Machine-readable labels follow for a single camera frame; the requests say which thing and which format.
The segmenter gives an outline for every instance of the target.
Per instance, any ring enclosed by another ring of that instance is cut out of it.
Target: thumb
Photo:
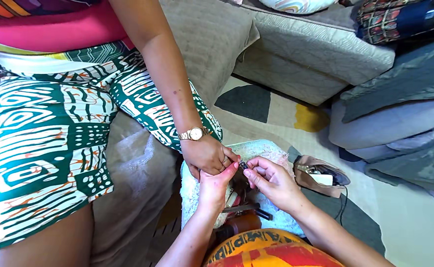
[[[263,194],[268,191],[271,186],[271,183],[267,181],[265,178],[261,177],[255,170],[245,169],[245,176],[248,178],[250,182],[256,185]]]
[[[237,169],[238,169],[238,163],[234,162],[230,164],[230,166],[228,166],[223,172],[218,174],[218,176],[223,177],[227,182],[229,182],[230,179],[232,179],[232,177],[237,172]]]

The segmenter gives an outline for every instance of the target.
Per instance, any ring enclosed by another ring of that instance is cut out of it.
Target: watch face
[[[202,129],[200,128],[192,128],[189,134],[190,139],[199,140],[202,137]]]

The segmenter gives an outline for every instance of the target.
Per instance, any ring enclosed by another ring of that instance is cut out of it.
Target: wrist
[[[199,112],[197,112],[195,107],[192,110],[180,111],[180,115],[176,117],[185,118],[185,119],[177,119],[177,120],[174,119],[174,125],[176,126],[176,130],[178,131],[178,134],[185,133],[194,127],[201,128],[201,129],[203,128],[202,120],[200,118]]]
[[[311,216],[315,209],[317,209],[317,207],[303,196],[292,199],[290,209],[286,212],[297,221],[304,221]]]
[[[208,218],[210,220],[216,221],[220,213],[221,211],[217,209],[202,207],[202,205],[197,205],[197,210],[194,214],[197,214],[197,216],[202,218]]]

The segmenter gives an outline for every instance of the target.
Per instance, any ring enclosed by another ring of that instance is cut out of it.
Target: pink top
[[[59,53],[125,38],[107,0],[73,13],[0,20],[0,44],[29,51]]]

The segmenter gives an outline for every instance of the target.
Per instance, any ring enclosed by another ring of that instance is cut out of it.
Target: hand
[[[212,215],[219,215],[225,208],[225,192],[228,182],[235,175],[238,163],[232,163],[223,172],[210,175],[200,171],[199,204],[197,210]]]
[[[200,179],[199,169],[217,175],[230,166],[231,160],[238,162],[238,156],[211,135],[204,135],[197,141],[181,140],[181,148],[190,173],[197,180]]]
[[[276,207],[287,213],[299,211],[302,207],[299,203],[307,198],[284,167],[261,156],[250,159],[247,164],[249,169],[245,169],[244,174],[251,188],[258,187]]]

